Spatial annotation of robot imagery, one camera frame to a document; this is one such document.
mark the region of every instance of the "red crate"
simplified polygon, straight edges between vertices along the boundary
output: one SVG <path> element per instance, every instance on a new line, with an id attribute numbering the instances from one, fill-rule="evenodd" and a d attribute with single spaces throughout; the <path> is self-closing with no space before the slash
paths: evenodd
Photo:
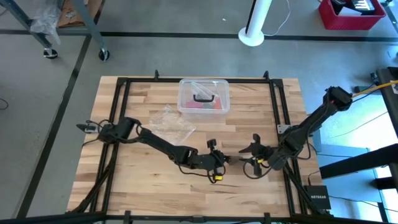
<path id="1" fill-rule="evenodd" d="M 319 5 L 323 25 L 328 30 L 369 30 L 386 12 L 378 0 L 371 0 L 375 8 L 373 16 L 337 16 L 331 5 L 331 0 L 323 0 Z"/>

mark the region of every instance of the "wire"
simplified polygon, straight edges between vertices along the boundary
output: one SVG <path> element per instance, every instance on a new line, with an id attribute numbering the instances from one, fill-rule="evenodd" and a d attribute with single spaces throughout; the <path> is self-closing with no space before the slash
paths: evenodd
<path id="1" fill-rule="evenodd" d="M 200 177 L 208 177 L 208 175 L 204 175 L 204 174 L 197 174 L 197 173 L 193 173 L 193 172 L 184 172 L 181 168 L 181 164 L 177 164 L 178 168 L 180 169 L 181 173 L 186 174 L 186 175 L 197 175 Z"/>
<path id="2" fill-rule="evenodd" d="M 358 127 L 356 127 L 356 128 L 354 128 L 354 129 L 352 129 L 351 131 L 348 131 L 347 133 L 344 133 L 344 134 L 339 134 L 339 135 L 337 135 L 337 136 L 333 136 L 333 137 L 331 137 L 331 138 L 328 138 L 328 139 L 337 138 L 337 137 L 340 137 L 340 136 L 343 136 L 343 135 L 346 135 L 346 134 L 352 133 L 353 131 L 355 131 L 355 130 L 359 129 L 360 127 L 364 126 L 365 124 L 368 124 L 368 123 L 370 123 L 371 121 L 374 121 L 375 119 L 378 119 L 378 118 L 380 118 L 381 116 L 385 115 L 386 113 L 388 113 L 388 111 L 386 111 L 386 112 L 384 112 L 383 114 L 380 114 L 379 116 L 377 116 L 377 117 L 375 117 L 375 118 L 373 118 L 373 119 L 371 119 L 371 120 L 369 120 L 369 121 L 367 121 L 367 122 L 365 122 L 365 123 L 363 123 L 363 124 L 359 125 Z"/>
<path id="3" fill-rule="evenodd" d="M 363 98 L 366 98 L 366 97 L 369 96 L 369 95 L 372 95 L 372 93 L 374 93 L 375 91 L 377 91 L 377 90 L 374 90 L 374 91 L 372 91 L 372 92 L 366 94 L 365 96 L 363 96 L 363 97 L 361 97 L 361 98 L 359 98 L 359 99 L 357 99 L 357 100 L 354 100 L 353 103 L 355 103 L 355 102 L 357 102 L 357 101 L 359 101 L 359 100 L 362 100 Z"/>
<path id="4" fill-rule="evenodd" d="M 331 157 L 345 157 L 345 158 L 352 158 L 352 156 L 336 156 L 336 155 L 328 155 L 328 154 L 317 154 L 318 156 L 331 156 Z"/>
<path id="5" fill-rule="evenodd" d="M 317 172 L 320 172 L 320 170 L 318 170 L 318 171 L 316 171 L 316 172 L 313 172 L 313 173 L 311 173 L 310 175 L 308 175 L 308 178 L 307 178 L 307 180 L 308 180 L 308 184 L 309 184 L 309 186 L 311 186 L 311 180 L 310 180 L 310 176 L 311 176 L 312 174 L 316 174 Z"/>
<path id="6" fill-rule="evenodd" d="M 297 159 L 303 159 L 303 160 L 309 160 L 309 159 L 311 159 L 311 149 L 310 149 L 310 143 L 309 143 L 309 141 L 308 141 L 308 137 L 310 136 L 310 131 L 311 131 L 311 129 L 313 128 L 313 126 L 315 125 L 315 124 L 317 124 L 323 117 L 324 117 L 324 115 L 326 115 L 326 113 L 328 112 L 328 109 L 329 109 L 329 92 L 327 92 L 326 93 L 326 108 L 325 108 L 325 112 L 323 112 L 323 114 L 322 114 L 322 116 L 320 116 L 311 126 L 310 126 L 310 128 L 308 129 L 308 131 L 307 131 L 307 148 L 308 148 L 308 157 L 307 158 L 302 158 L 302 157 L 299 157 L 299 156 L 297 156 Z M 313 147 L 313 150 L 315 150 L 315 153 L 317 153 L 317 150 L 315 149 L 315 147 L 313 146 L 313 145 L 311 145 L 312 147 Z"/>
<path id="7" fill-rule="evenodd" d="M 7 109 L 8 108 L 8 102 L 5 100 L 5 99 L 2 99 L 2 98 L 0 98 L 0 101 L 3 101 L 3 102 L 5 102 L 6 103 L 6 107 L 4 107 L 4 108 L 0 108 L 0 110 L 5 110 L 5 109 Z"/>
<path id="8" fill-rule="evenodd" d="M 265 173 L 263 173 L 262 175 L 260 175 L 260 176 L 258 176 L 258 177 L 251 177 L 251 176 L 246 172 L 246 169 L 245 169 L 245 168 L 246 168 L 246 164 L 249 163 L 248 161 L 251 161 L 251 160 L 254 159 L 254 158 L 255 158 L 255 156 L 252 156 L 252 157 L 250 157 L 250 159 L 248 159 L 247 161 L 244 161 L 244 164 L 243 164 L 243 174 L 244 174 L 246 177 L 248 177 L 249 179 L 257 180 L 257 179 L 260 179 L 260 178 L 265 177 L 265 176 L 272 170 L 272 167 L 269 167 Z"/>
<path id="9" fill-rule="evenodd" d="M 335 196 L 331 196 L 331 195 L 329 195 L 329 197 L 343 199 L 343 200 L 347 200 L 347 201 L 350 201 L 350 202 L 363 202 L 363 203 L 366 203 L 368 205 L 372 205 L 373 207 L 379 208 L 377 205 L 373 205 L 373 204 L 371 204 L 369 202 L 365 202 L 365 201 L 362 201 L 362 200 L 352 200 L 352 199 L 348 199 L 348 198 L 335 197 Z M 385 210 L 392 211 L 392 212 L 398 212 L 397 210 L 388 209 L 388 208 L 385 208 Z"/>
<path id="10" fill-rule="evenodd" d="M 100 121 L 98 124 L 99 124 L 99 125 L 102 125 L 102 123 L 105 122 L 105 121 L 107 121 L 109 124 L 112 124 L 112 125 L 114 126 L 114 123 L 112 123 L 112 122 L 111 122 L 110 120 L 108 120 L 108 119 L 104 119 L 104 120 Z"/>
<path id="11" fill-rule="evenodd" d="M 264 34 L 264 36 L 268 36 L 268 37 L 273 37 L 275 35 L 277 35 L 279 33 L 280 28 L 282 28 L 283 25 L 285 25 L 285 23 L 287 22 L 287 19 L 290 16 L 291 10 L 290 10 L 290 4 L 289 4 L 289 0 L 286 0 L 287 3 L 287 9 L 289 10 L 289 13 L 286 16 L 285 21 L 279 26 L 278 30 L 275 32 L 275 34 Z"/>
<path id="12" fill-rule="evenodd" d="M 387 87 L 387 86 L 391 86 L 391 85 L 394 85 L 394 84 L 398 84 L 398 80 L 393 81 L 393 82 L 388 82 L 388 83 L 385 83 L 385 84 L 382 84 L 382 85 L 378 85 L 378 86 L 375 86 L 373 88 L 361 91 L 359 93 L 355 93 L 352 98 L 356 98 L 359 95 L 362 95 L 362 94 L 365 94 L 365 93 L 369 93 L 369 92 L 372 92 L 372 91 L 376 91 L 378 89 L 381 89 L 381 88 L 384 88 L 384 87 Z"/>
<path id="13" fill-rule="evenodd" d="M 4 13 L 6 13 L 8 11 L 8 9 L 5 9 L 3 12 L 0 12 L 0 16 L 4 15 Z"/>
<path id="14" fill-rule="evenodd" d="M 94 140 L 90 140 L 90 141 L 84 142 L 81 146 L 83 147 L 83 146 L 87 145 L 88 143 L 95 142 L 97 140 L 99 140 L 99 139 L 94 139 Z"/>

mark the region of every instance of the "clear plastic bag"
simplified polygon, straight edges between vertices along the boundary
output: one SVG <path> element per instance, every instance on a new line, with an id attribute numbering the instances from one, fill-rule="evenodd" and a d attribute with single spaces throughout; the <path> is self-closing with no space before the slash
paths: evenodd
<path id="1" fill-rule="evenodd" d="M 57 33 L 58 20 L 61 10 L 58 8 L 57 0 L 35 0 L 35 14 L 30 31 L 52 35 L 58 45 L 61 44 Z"/>
<path id="2" fill-rule="evenodd" d="M 196 129 L 169 105 L 153 115 L 149 125 L 154 134 L 176 146 L 183 143 Z"/>

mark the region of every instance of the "table leg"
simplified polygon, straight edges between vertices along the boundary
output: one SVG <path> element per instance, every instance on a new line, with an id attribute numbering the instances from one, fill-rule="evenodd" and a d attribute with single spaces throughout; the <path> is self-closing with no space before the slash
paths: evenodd
<path id="1" fill-rule="evenodd" d="M 5 7 L 21 23 L 32 36 L 44 47 L 44 57 L 54 59 L 58 53 L 52 48 L 52 44 L 45 38 L 44 34 L 30 31 L 32 19 L 15 3 L 14 0 L 0 0 L 0 5 Z"/>
<path id="2" fill-rule="evenodd" d="M 94 23 L 93 18 L 91 18 L 90 13 L 88 12 L 83 0 L 72 0 L 73 6 L 78 11 L 79 15 L 83 19 L 87 29 L 89 30 L 91 36 L 97 41 L 99 44 L 99 48 L 101 49 L 99 52 L 99 58 L 102 61 L 106 61 L 109 58 L 109 51 L 105 46 L 104 39 L 99 32 L 96 24 Z"/>

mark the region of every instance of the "wooden table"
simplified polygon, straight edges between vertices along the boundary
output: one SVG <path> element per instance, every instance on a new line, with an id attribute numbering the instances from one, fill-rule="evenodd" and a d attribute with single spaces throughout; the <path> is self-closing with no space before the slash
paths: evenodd
<path id="1" fill-rule="evenodd" d="M 116 80 L 117 77 L 102 77 L 91 120 L 108 118 Z M 299 81 L 291 78 L 283 81 L 290 120 L 292 124 L 299 124 L 306 117 Z M 277 134 L 269 86 L 263 83 L 230 84 L 229 93 L 231 111 L 226 121 L 194 124 L 197 129 L 184 145 L 208 154 L 206 141 L 215 138 L 221 151 L 237 156 L 238 151 L 252 141 L 252 134 L 258 133 L 263 145 L 275 146 Z M 169 104 L 177 110 L 177 98 L 178 83 L 132 83 L 126 116 L 139 119 L 149 127 L 151 115 L 165 105 Z M 279 94 L 277 99 L 283 122 Z M 88 134 L 85 141 L 95 137 L 95 134 Z M 75 208 L 94 185 L 102 145 L 102 142 L 96 141 L 82 149 L 68 210 Z M 309 161 L 298 162 L 304 183 L 310 173 L 318 170 L 316 155 L 312 154 Z M 305 147 L 300 156 L 307 155 Z M 272 170 L 262 179 L 251 180 L 244 176 L 242 165 L 242 162 L 226 165 L 224 180 L 210 184 L 207 178 L 183 175 L 166 155 L 149 146 L 121 144 L 108 214 L 122 215 L 125 210 L 131 210 L 134 215 L 261 217 L 264 212 L 269 212 L 272 217 L 289 217 L 282 171 Z M 319 173 L 311 175 L 311 181 L 322 184 Z M 297 192 L 295 187 L 292 188 L 295 209 L 299 212 Z M 102 194 L 103 190 L 97 208 L 101 208 Z"/>

